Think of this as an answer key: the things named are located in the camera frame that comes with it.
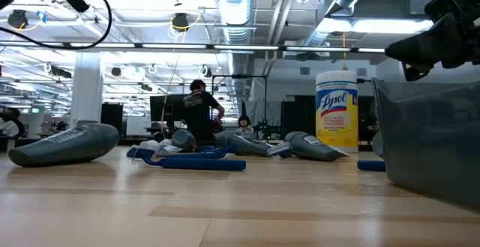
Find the white cloth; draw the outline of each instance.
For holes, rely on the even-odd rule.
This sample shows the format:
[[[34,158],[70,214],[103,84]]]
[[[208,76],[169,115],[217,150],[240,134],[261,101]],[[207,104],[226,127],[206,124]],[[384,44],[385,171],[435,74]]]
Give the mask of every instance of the white cloth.
[[[18,134],[18,127],[13,121],[5,122],[3,119],[0,119],[0,131],[3,135],[15,136]]]

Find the black t-shirt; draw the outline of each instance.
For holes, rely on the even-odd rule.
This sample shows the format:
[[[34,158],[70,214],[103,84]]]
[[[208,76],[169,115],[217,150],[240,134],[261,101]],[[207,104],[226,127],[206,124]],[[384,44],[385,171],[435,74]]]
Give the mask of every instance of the black t-shirt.
[[[187,129],[197,140],[209,140],[213,136],[209,108],[217,108],[218,105],[217,100],[204,91],[192,92],[183,99],[183,116]]]

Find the computer monitor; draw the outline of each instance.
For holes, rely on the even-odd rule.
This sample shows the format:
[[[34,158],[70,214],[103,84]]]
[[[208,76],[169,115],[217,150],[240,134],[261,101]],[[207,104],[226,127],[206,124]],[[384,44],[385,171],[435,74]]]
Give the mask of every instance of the computer monitor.
[[[186,95],[168,95],[165,96],[151,96],[150,97],[150,117],[152,121],[161,121],[162,120],[162,110],[164,109],[165,103],[165,113],[163,115],[164,121],[181,121],[183,120],[183,98]]]

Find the lysol wipes container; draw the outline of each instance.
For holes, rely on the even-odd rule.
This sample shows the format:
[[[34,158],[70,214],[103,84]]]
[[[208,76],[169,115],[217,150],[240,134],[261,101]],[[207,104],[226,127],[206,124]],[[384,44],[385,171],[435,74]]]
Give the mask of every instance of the lysol wipes container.
[[[359,151],[357,75],[329,71],[316,76],[316,138],[347,153]]]

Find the metal frame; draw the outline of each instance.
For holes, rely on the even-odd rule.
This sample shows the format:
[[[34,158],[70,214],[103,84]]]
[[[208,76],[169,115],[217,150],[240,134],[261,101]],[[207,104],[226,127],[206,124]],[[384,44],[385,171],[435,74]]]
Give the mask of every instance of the metal frame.
[[[217,77],[230,77],[232,79],[249,79],[249,78],[262,78],[265,81],[265,87],[264,87],[264,99],[263,99],[263,120],[267,120],[267,89],[268,89],[268,77],[266,75],[247,75],[247,74],[233,74],[233,75],[212,75],[211,76],[211,95],[213,96],[215,91],[215,78]]]

